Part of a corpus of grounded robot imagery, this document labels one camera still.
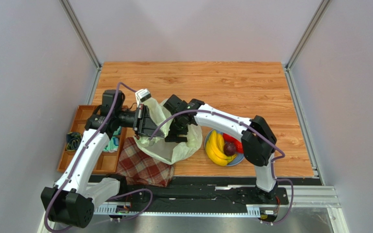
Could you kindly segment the pale green plastic bag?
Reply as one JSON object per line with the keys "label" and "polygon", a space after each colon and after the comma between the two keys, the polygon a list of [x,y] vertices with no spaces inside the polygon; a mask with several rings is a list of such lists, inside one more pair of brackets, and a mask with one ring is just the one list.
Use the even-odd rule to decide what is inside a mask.
{"label": "pale green plastic bag", "polygon": [[[165,119],[170,116],[170,112],[164,108],[165,101],[158,103],[154,98],[149,98],[143,104],[148,106],[152,115],[152,120],[160,125]],[[200,126],[188,125],[186,142],[165,142],[164,138],[155,137],[149,140],[148,137],[142,136],[139,139],[135,138],[135,143],[138,148],[148,156],[157,159],[163,163],[172,165],[181,160],[185,160],[197,152],[203,142],[203,133]]]}

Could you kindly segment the yellow fake banana bunch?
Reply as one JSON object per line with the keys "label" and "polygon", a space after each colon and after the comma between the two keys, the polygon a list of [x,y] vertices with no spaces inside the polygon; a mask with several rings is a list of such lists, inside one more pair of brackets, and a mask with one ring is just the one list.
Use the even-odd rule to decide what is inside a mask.
{"label": "yellow fake banana bunch", "polygon": [[216,165],[232,166],[233,161],[237,158],[238,154],[236,153],[233,156],[226,156],[223,153],[224,144],[225,141],[222,134],[216,130],[212,130],[208,133],[205,139],[204,149],[208,158]]}

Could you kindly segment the red fake apple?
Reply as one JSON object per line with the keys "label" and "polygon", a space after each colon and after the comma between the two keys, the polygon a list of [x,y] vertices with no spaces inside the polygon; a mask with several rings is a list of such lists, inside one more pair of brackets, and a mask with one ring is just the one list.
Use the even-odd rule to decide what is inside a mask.
{"label": "red fake apple", "polygon": [[236,142],[236,139],[226,133],[223,133],[222,134],[222,137],[224,139],[225,142],[230,142],[230,143],[235,143]]}

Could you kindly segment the dark purple fake fruit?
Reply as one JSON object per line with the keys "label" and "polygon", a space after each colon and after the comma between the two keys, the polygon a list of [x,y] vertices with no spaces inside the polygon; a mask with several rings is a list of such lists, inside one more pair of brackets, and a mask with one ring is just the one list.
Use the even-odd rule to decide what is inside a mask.
{"label": "dark purple fake fruit", "polygon": [[223,153],[226,156],[233,156],[237,153],[237,148],[234,143],[226,142],[223,146]]}

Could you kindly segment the red fake tomato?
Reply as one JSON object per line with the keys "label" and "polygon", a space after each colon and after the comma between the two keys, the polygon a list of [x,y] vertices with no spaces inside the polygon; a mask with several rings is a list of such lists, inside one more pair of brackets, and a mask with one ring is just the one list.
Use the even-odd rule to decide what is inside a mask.
{"label": "red fake tomato", "polygon": [[243,145],[242,145],[242,143],[240,141],[236,140],[234,142],[234,144],[235,144],[237,153],[243,154],[244,151],[243,151]]}

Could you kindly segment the blue plastic plate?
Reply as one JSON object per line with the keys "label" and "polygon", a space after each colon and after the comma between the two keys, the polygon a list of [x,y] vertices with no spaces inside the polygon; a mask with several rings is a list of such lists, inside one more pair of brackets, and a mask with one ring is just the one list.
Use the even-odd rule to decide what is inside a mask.
{"label": "blue plastic plate", "polygon": [[231,136],[216,130],[211,130],[204,142],[204,150],[207,157],[219,166],[235,166],[239,164],[244,155],[239,143]]}

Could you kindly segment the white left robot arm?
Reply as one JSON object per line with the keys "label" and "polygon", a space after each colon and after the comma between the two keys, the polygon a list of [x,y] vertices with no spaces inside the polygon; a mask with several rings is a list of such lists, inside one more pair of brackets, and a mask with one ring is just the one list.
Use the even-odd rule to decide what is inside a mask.
{"label": "white left robot arm", "polygon": [[131,111],[123,107],[124,100],[120,90],[103,93],[102,104],[87,119],[79,147],[64,174],[53,187],[43,189],[44,225],[49,232],[56,231],[49,226],[50,221],[66,224],[67,229],[85,228],[104,202],[132,194],[127,191],[126,179],[119,175],[105,177],[87,188],[98,158],[119,127],[132,128],[137,136],[152,136],[158,128],[148,106],[140,102]]}

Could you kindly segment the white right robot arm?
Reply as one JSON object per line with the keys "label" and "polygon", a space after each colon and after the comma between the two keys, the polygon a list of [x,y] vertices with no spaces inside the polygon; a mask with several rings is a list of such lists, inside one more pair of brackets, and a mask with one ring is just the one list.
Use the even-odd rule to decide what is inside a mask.
{"label": "white right robot arm", "polygon": [[231,115],[201,100],[192,99],[186,102],[176,95],[164,102],[164,108],[173,117],[173,132],[179,133],[186,126],[194,124],[212,128],[240,141],[245,159],[254,165],[256,186],[264,192],[272,192],[276,188],[272,160],[277,150],[277,138],[263,117],[245,118]]}

